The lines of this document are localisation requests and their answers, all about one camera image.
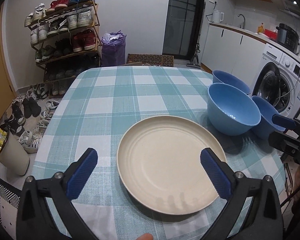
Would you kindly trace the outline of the right hand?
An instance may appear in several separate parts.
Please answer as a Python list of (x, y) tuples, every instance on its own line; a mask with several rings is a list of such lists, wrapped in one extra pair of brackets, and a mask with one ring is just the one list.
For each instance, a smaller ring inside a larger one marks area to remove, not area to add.
[[(300, 165), (298, 166), (298, 168), (295, 172), (293, 191), (296, 191), (298, 189), (298, 187), (300, 187)], [(294, 202), (297, 202), (300, 199), (300, 189), (294, 195), (293, 199), (294, 199)]]

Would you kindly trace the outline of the left hand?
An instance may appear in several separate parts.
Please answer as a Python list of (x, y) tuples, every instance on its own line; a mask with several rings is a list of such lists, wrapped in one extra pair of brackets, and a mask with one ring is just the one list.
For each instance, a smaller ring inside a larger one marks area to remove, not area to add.
[(139, 236), (136, 240), (153, 240), (153, 235), (150, 233), (144, 233), (143, 235)]

